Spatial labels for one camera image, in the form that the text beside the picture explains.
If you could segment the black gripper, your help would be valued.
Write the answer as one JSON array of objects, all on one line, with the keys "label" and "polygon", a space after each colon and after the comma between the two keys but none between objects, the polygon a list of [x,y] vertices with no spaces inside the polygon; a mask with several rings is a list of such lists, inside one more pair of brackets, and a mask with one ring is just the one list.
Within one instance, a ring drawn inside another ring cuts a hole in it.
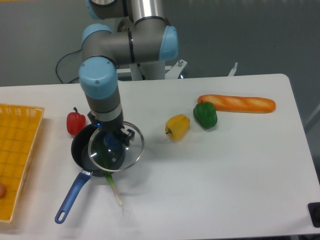
[{"label": "black gripper", "polygon": [[98,118],[89,112],[87,114],[91,124],[98,128],[99,130],[106,132],[106,133],[115,133],[115,136],[121,143],[123,143],[126,147],[130,146],[130,141],[135,139],[135,131],[132,129],[121,130],[124,128],[124,116],[123,112],[120,113],[115,119],[110,121],[102,121],[98,120]]}]

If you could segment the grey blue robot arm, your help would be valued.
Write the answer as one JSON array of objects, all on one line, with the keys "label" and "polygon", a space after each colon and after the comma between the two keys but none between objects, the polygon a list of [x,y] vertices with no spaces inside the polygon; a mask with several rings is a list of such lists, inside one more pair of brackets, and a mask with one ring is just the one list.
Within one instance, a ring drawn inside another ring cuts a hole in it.
[{"label": "grey blue robot arm", "polygon": [[88,0],[92,18],[128,17],[133,26],[113,33],[104,24],[91,24],[82,34],[79,83],[86,96],[91,123],[125,145],[134,132],[125,130],[116,68],[121,65],[161,62],[179,53],[175,27],[166,23],[160,0]]}]

